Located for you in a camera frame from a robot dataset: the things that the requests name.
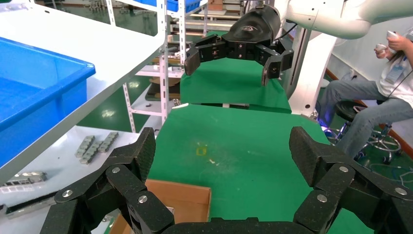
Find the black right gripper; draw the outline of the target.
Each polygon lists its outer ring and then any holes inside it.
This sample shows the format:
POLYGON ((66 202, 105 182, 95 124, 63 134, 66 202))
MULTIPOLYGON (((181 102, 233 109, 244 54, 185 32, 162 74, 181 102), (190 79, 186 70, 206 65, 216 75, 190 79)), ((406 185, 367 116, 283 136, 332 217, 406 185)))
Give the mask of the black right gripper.
POLYGON ((184 61, 185 74, 192 75, 202 62, 223 59, 254 60, 263 66, 261 85, 278 79, 280 73, 292 67, 294 50, 283 38, 276 39, 281 27, 277 10, 272 6, 255 8, 240 19, 223 35, 204 37, 189 45, 184 61))

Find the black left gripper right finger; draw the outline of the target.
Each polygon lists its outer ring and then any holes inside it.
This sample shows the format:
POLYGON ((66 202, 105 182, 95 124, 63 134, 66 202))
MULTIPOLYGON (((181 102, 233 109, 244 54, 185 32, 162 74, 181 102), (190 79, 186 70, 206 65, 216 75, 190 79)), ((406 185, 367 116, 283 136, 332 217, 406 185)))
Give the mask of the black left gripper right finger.
POLYGON ((363 168, 335 146, 314 141, 300 126, 291 130, 289 149, 312 188, 294 214, 295 223, 325 234, 346 209, 376 234, 412 233, 411 190, 363 168))

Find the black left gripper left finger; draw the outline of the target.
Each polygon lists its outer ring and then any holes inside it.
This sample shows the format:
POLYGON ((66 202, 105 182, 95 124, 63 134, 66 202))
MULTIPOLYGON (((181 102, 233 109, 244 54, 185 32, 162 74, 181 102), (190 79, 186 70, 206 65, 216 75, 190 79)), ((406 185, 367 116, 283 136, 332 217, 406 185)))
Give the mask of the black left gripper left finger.
POLYGON ((174 225, 172 212, 145 185, 155 148, 154 130, 146 127, 136 142, 113 149, 100 168, 56 193, 40 233, 89 234, 115 210, 136 234, 174 225))

